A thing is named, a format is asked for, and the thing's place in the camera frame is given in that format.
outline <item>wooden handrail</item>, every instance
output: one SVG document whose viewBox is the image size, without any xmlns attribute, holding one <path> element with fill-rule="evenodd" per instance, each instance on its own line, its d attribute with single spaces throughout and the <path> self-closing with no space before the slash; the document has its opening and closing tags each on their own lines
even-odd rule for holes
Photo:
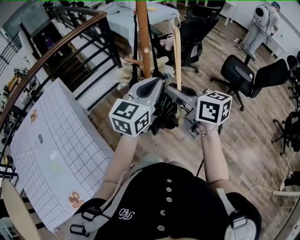
<svg viewBox="0 0 300 240">
<path fill-rule="evenodd" d="M 76 10 L 85 10 L 85 8 L 81 7 L 71 7 L 72 11 L 74 11 L 74 8 Z M 20 96 L 20 94 L 23 92 L 27 84 L 30 82 L 30 80 L 36 75 L 36 73 L 42 68 L 42 66 L 65 44 L 70 42 L 72 39 L 80 35 L 82 32 L 84 32 L 86 29 L 90 28 L 91 26 L 95 25 L 97 22 L 99 22 L 101 19 L 105 18 L 107 15 L 106 12 L 97 11 L 97 15 L 95 15 L 93 18 L 89 19 L 88 21 L 81 24 L 79 27 L 72 30 L 70 33 L 68 33 L 66 36 L 64 36 L 62 39 L 60 39 L 53 48 L 49 49 L 28 71 L 28 73 L 24 76 L 20 84 L 16 87 L 14 92 L 11 94 L 11 96 L 8 99 L 8 102 L 3 109 L 3 113 L 0 118 L 0 129 L 3 128 L 5 119 L 7 118 L 10 108 L 15 104 L 16 100 Z"/>
</svg>

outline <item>wooden pole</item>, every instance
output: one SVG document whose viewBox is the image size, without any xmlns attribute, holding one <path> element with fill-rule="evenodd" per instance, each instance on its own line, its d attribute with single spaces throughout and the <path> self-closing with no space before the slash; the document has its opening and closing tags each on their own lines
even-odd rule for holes
<svg viewBox="0 0 300 240">
<path fill-rule="evenodd" d="M 149 56 L 149 32 L 147 19 L 146 1 L 135 1 L 137 10 L 137 20 L 140 32 L 142 62 L 144 65 L 145 78 L 150 78 L 150 56 Z"/>
</svg>

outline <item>black metal railing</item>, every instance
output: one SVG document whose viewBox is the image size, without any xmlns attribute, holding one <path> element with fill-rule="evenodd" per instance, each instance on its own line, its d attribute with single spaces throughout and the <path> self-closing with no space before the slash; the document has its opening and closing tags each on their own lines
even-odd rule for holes
<svg viewBox="0 0 300 240">
<path fill-rule="evenodd" d="M 14 57 L 14 55 L 20 50 L 22 47 L 19 33 L 17 33 L 13 39 L 9 42 L 9 44 L 4 48 L 3 52 L 0 54 L 0 76 L 3 73 L 4 69 L 10 61 Z"/>
<path fill-rule="evenodd" d="M 30 99 L 27 101 L 26 105 L 22 109 L 23 111 L 26 111 L 27 108 L 30 106 L 34 98 L 38 94 L 41 94 L 41 91 L 45 84 L 52 79 L 56 74 L 61 71 L 64 67 L 68 65 L 70 60 L 74 59 L 79 53 L 82 52 L 84 48 L 91 44 L 95 44 L 97 42 L 98 50 L 93 53 L 90 57 L 85 59 L 80 66 L 84 66 L 89 61 L 91 61 L 95 56 L 97 56 L 100 53 L 106 53 L 107 58 L 105 58 L 101 63 L 99 63 L 97 66 L 95 66 L 91 71 L 87 72 L 86 76 L 83 77 L 83 81 L 87 80 L 95 71 L 97 71 L 105 62 L 112 59 L 113 65 L 106 69 L 106 71 L 99 76 L 96 80 L 94 80 L 92 83 L 90 83 L 84 90 L 84 94 L 88 89 L 90 89 L 97 81 L 99 81 L 104 75 L 106 75 L 108 72 L 110 72 L 112 69 L 116 67 L 121 67 L 121 61 L 119 54 L 117 52 L 116 46 L 114 44 L 114 41 L 111 37 L 110 28 L 106 19 L 106 13 L 100 12 L 96 10 L 86 9 L 86 8 L 79 8 L 79 7 L 45 7 L 45 9 L 48 11 L 49 16 L 53 16 L 53 12 L 62 13 L 62 12 L 77 12 L 82 13 L 83 15 L 91 15 L 93 18 L 89 19 L 88 21 L 82 21 L 78 22 L 79 25 L 77 25 L 70 33 L 68 33 L 66 36 L 64 36 L 61 40 L 59 40 L 51 49 L 49 49 L 36 63 L 35 65 L 28 71 L 28 73 L 24 76 L 24 78 L 21 80 L 19 85 L 15 88 L 15 90 L 11 93 L 9 96 L 8 102 L 1 114 L 0 117 L 0 132 L 3 129 L 4 124 L 6 123 L 7 119 L 9 118 L 11 111 L 13 109 L 14 103 L 20 96 L 20 94 L 23 92 L 23 90 L 26 88 L 26 86 L 30 83 L 30 81 L 35 77 L 36 73 L 44 66 L 46 66 L 47 62 L 62 49 L 65 47 L 68 43 L 71 42 L 74 38 L 78 36 L 83 36 L 87 38 L 87 43 L 85 43 L 83 46 L 81 46 L 78 50 L 71 53 L 67 58 L 65 58 L 52 72 L 51 74 L 37 87 L 37 89 L 34 91 L 34 93 L 31 95 Z M 101 33 L 95 33 L 95 28 L 98 28 Z M 18 126 L 22 122 L 24 116 L 18 115 L 15 119 L 15 122 L 13 126 L 10 128 L 10 132 L 8 136 L 6 137 L 6 141 L 4 143 L 4 147 L 2 149 L 2 152 L 0 153 L 0 159 L 3 158 L 5 149 L 7 146 L 10 145 L 12 141 L 12 137 L 14 135 L 14 132 L 17 130 Z M 8 173 L 8 168 L 12 168 L 12 172 Z M 15 173 L 15 166 L 13 164 L 13 158 L 9 156 L 8 163 L 6 165 L 6 169 L 4 172 L 0 173 L 0 177 L 2 177 L 2 180 L 5 178 L 8 178 L 11 180 L 14 176 L 17 176 Z"/>
</svg>

